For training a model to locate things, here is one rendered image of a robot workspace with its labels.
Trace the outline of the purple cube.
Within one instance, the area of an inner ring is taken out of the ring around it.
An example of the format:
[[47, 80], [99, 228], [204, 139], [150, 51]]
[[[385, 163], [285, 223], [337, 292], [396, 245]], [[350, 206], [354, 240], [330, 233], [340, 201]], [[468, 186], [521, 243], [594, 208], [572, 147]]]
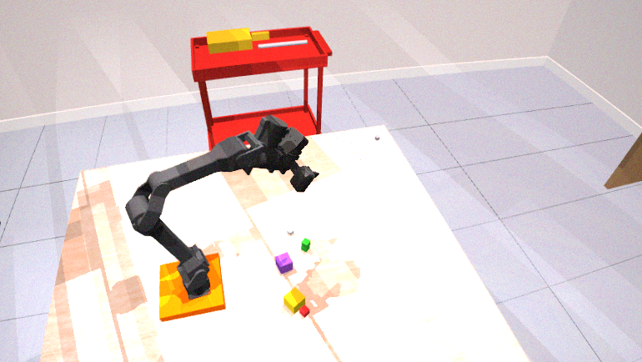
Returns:
[[280, 274], [284, 274], [293, 269], [293, 261], [288, 252], [274, 256], [274, 260]]

